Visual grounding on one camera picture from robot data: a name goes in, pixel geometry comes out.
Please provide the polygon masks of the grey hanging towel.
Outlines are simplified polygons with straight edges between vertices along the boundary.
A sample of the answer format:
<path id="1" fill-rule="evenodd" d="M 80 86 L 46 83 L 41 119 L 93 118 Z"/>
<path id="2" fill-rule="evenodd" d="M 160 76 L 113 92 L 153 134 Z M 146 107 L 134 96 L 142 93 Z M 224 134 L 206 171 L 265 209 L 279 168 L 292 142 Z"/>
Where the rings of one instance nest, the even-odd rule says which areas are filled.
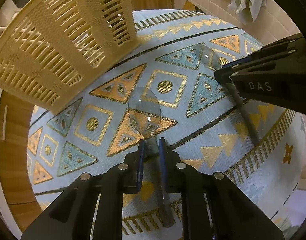
<path id="1" fill-rule="evenodd" d="M 253 23 L 262 7 L 267 6 L 267 0 L 230 0 L 228 9 L 233 10 L 244 25 Z"/>

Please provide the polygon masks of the blue patterned table mat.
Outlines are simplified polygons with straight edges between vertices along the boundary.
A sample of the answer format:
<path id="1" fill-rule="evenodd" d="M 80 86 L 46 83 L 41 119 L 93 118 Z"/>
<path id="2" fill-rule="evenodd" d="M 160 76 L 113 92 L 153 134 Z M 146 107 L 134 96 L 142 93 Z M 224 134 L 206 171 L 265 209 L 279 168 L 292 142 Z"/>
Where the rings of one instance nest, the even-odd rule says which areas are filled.
<path id="1" fill-rule="evenodd" d="M 262 43 L 216 17 L 192 11 L 134 12 L 141 46 L 96 80 L 59 114 L 37 111 L 29 130 L 27 169 L 46 209 L 80 174 L 106 172 L 146 135 L 165 138 L 202 173 L 224 172 L 290 239 L 295 213 L 303 116 L 248 101 L 254 145 L 233 98 L 214 68 L 259 50 Z"/>

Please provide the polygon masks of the clear plastic spoon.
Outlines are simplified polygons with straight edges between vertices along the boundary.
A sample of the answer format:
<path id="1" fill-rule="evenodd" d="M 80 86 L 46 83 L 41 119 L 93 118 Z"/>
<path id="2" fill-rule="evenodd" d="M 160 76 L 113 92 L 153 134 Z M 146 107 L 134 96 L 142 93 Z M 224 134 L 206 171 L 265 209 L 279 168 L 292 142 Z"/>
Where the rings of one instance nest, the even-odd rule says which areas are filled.
<path id="1" fill-rule="evenodd" d="M 145 87 L 134 89 L 128 101 L 128 115 L 133 128 L 145 140 L 144 163 L 148 168 L 147 176 L 152 180 L 155 188 L 161 224 L 165 228 L 170 228 L 175 221 L 170 207 L 169 195 L 162 189 L 159 147 L 156 136 L 161 122 L 161 107 L 152 90 Z"/>

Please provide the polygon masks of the dark grey plastic spoon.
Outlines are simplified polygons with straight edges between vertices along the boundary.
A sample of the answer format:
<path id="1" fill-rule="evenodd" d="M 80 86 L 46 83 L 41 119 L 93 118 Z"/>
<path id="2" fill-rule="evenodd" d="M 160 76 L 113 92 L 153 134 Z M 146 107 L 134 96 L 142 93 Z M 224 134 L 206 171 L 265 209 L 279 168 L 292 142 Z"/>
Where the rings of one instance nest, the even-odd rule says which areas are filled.
<path id="1" fill-rule="evenodd" d="M 226 83 L 225 87 L 227 91 L 229 92 L 229 94 L 232 96 L 232 98 L 235 100 L 237 108 L 239 109 L 241 116 L 244 119 L 244 122 L 246 124 L 247 131 L 249 132 L 252 143 L 254 144 L 254 146 L 256 146 L 259 142 L 258 135 L 251 121 L 251 118 L 249 117 L 248 112 L 246 111 L 244 107 L 242 98 L 238 94 L 238 91 L 236 90 L 235 85 L 233 83 Z"/>

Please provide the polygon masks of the beige plastic utensil basket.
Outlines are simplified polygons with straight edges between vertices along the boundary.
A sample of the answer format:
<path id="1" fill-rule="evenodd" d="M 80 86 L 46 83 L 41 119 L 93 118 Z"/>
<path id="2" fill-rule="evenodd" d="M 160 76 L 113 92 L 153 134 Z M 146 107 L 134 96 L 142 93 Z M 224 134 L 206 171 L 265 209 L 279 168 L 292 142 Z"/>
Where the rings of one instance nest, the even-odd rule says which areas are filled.
<path id="1" fill-rule="evenodd" d="M 0 88 L 56 114 L 138 45 L 131 0 L 30 0 L 0 37 Z"/>

